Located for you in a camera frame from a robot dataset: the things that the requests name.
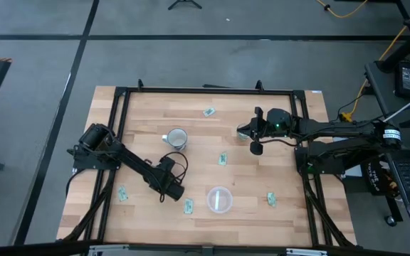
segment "black floor line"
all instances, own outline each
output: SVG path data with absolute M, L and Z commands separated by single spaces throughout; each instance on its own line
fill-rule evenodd
M 0 34 L 0 40 L 28 40 L 28 41 L 64 41 L 81 40 L 83 35 L 68 34 Z
M 0 40 L 27 41 L 137 41 L 137 40 L 245 40 L 245 41 L 392 41 L 395 36 L 292 36 L 292 35 L 0 35 Z M 405 41 L 410 36 L 400 36 L 398 41 Z
M 91 6 L 90 15 L 88 16 L 88 20 L 86 22 L 85 29 L 83 31 L 83 36 L 87 36 L 90 34 L 91 26 L 93 24 L 96 11 L 98 9 L 99 0 L 93 0 L 93 5 Z M 22 211 L 21 217 L 19 218 L 19 222 L 17 223 L 14 231 L 14 245 L 22 245 L 25 243 L 26 236 L 28 235 L 29 226 L 33 219 L 34 211 L 36 210 L 36 205 L 41 195 L 43 182 L 45 181 L 48 165 L 50 164 L 50 160 L 53 154 L 53 150 L 55 148 L 56 140 L 58 138 L 61 124 L 63 122 L 64 114 L 66 111 L 66 107 L 68 106 L 70 94 L 72 92 L 75 78 L 77 76 L 78 68 L 80 67 L 80 62 L 83 57 L 83 53 L 86 47 L 86 40 L 82 39 L 80 44 L 78 45 L 77 53 L 75 54 L 75 58 L 72 64 L 72 68 L 70 69 L 69 78 L 67 83 L 65 84 L 65 89 L 63 92 L 63 96 L 61 97 L 60 103 L 58 105 L 58 109 L 53 119 L 53 124 L 50 128 L 50 132 L 48 133 L 48 138 L 46 145 L 43 148 L 42 157 L 39 160 L 36 172 L 33 177 L 33 181 L 31 182 L 30 191 L 28 192 L 29 196 L 26 198 Z

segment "clear plastic cup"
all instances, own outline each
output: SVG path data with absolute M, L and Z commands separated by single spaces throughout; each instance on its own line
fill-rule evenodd
M 214 187 L 208 192 L 206 202 L 213 212 L 226 213 L 232 207 L 233 196 L 227 188 Z
M 247 124 L 239 124 L 236 128 L 237 128 L 237 129 L 238 129 L 238 128 L 242 128 L 242 127 L 245 126 L 245 125 L 247 125 Z M 240 132 L 237 132 L 237 133 L 236 133 L 236 136 L 237 136 L 242 142 L 244 142 L 245 140 L 247 140 L 247 139 L 249 138 L 248 135 L 242 134 L 242 133 L 240 133 Z

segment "yellow cable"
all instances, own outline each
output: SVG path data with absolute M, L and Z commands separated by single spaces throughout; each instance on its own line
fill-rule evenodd
M 324 2 L 322 2 L 321 0 L 316 0 L 316 1 L 318 1 L 320 4 L 322 4 L 322 6 L 324 6 L 324 7 L 326 7 L 327 6 L 327 4 L 324 4 Z M 335 16 L 335 17 L 337 17 L 337 18 L 347 18 L 347 17 L 349 17 L 349 16 L 351 16 L 352 14 L 354 14 L 356 11 L 358 11 L 364 4 L 366 4 L 368 2 L 368 0 L 365 0 L 363 3 L 361 3 L 354 11 L 352 11 L 352 12 L 350 12 L 350 13 L 348 13 L 348 14 L 346 14 L 346 15 L 344 15 L 344 16 L 340 16 L 340 15 L 337 15 L 336 13 L 334 13 L 333 11 L 332 11 L 332 9 L 328 9 L 328 11 L 333 15 L 333 16 Z
M 398 40 L 398 38 L 405 32 L 406 28 L 407 28 L 407 27 L 404 26 L 404 27 L 400 30 L 400 32 L 398 33 L 398 35 L 396 35 L 396 37 L 394 38 L 394 40 L 390 43 L 390 46 L 385 50 L 384 53 L 382 53 L 382 55 L 381 55 L 381 57 L 379 58 L 379 60 L 382 60 L 382 59 L 385 57 L 385 55 L 390 51 L 390 49 L 391 49 L 391 48 L 393 47 L 393 45 L 395 44 L 396 40 Z M 362 85 L 361 88 L 360 88 L 360 91 L 359 91 L 359 94 L 358 94 L 357 97 L 360 97 L 360 95 L 361 95 L 362 92 L 363 92 L 363 88 L 364 88 L 364 86 L 367 84 L 367 82 L 368 82 L 368 80 L 365 79 L 364 82 L 363 82 L 363 85 Z M 343 115 L 345 118 L 347 118 L 348 120 L 351 120 L 352 115 L 354 114 L 355 110 L 357 109 L 357 103 L 358 103 L 358 102 L 359 102 L 359 99 L 355 100 L 354 108 L 352 109 L 352 111 L 349 112 L 349 113 L 342 113 L 342 115 Z

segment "tripod stand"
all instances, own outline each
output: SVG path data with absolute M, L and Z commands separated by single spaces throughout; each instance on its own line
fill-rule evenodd
M 196 3 L 194 0 L 176 0 L 171 6 L 169 6 L 168 10 L 172 10 L 179 2 L 191 2 L 193 5 L 197 6 L 197 8 L 202 9 L 202 6 L 200 4 Z

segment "white mug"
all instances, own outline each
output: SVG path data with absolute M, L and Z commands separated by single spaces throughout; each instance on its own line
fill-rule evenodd
M 168 135 L 162 135 L 162 140 L 174 149 L 181 151 L 186 147 L 188 134 L 183 129 L 175 128 Z

